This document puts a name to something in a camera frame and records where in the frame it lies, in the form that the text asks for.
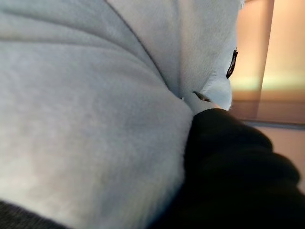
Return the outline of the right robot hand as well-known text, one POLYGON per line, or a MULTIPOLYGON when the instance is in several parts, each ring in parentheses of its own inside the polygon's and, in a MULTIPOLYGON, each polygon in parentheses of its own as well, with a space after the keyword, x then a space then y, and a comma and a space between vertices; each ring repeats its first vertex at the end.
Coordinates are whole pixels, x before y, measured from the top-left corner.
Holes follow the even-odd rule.
POLYGON ((300 175, 269 138, 199 92, 184 153, 185 179, 153 229, 302 229, 300 175))

